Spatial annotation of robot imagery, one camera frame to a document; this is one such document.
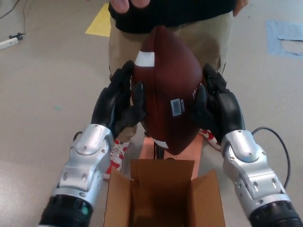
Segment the person's right hand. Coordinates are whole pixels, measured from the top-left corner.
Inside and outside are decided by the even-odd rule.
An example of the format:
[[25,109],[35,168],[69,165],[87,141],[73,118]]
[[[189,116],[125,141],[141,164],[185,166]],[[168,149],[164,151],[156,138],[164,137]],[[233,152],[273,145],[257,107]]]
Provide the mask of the person's right hand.
[[130,8],[130,3],[142,9],[149,5],[150,0],[110,0],[109,3],[116,12],[126,13]]

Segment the robot left black hand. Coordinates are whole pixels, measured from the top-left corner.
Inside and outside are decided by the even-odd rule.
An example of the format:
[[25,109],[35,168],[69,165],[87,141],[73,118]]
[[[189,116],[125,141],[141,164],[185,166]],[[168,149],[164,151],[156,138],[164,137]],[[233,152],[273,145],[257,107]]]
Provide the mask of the robot left black hand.
[[93,110],[91,123],[110,129],[114,139],[125,128],[134,127],[145,116],[145,93],[141,81],[135,85],[134,101],[130,104],[133,71],[133,61],[127,61],[122,68],[117,69],[108,87],[101,91]]

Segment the person's left hand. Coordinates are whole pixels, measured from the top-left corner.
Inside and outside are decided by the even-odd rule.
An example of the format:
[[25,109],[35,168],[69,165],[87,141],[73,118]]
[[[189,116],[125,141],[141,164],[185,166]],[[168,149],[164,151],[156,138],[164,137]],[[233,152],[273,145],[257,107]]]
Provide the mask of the person's left hand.
[[236,17],[239,12],[248,5],[249,0],[236,0],[236,6],[233,10],[233,16]]

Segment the robot right black hand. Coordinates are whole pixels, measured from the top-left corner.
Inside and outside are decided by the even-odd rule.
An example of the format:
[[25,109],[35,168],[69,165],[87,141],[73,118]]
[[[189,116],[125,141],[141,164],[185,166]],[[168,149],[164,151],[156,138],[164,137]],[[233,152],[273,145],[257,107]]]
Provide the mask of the robot right black hand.
[[210,64],[203,67],[205,85],[196,93],[196,104],[191,117],[202,129],[210,130],[218,143],[232,131],[245,130],[244,118],[239,102],[229,89],[223,76]]

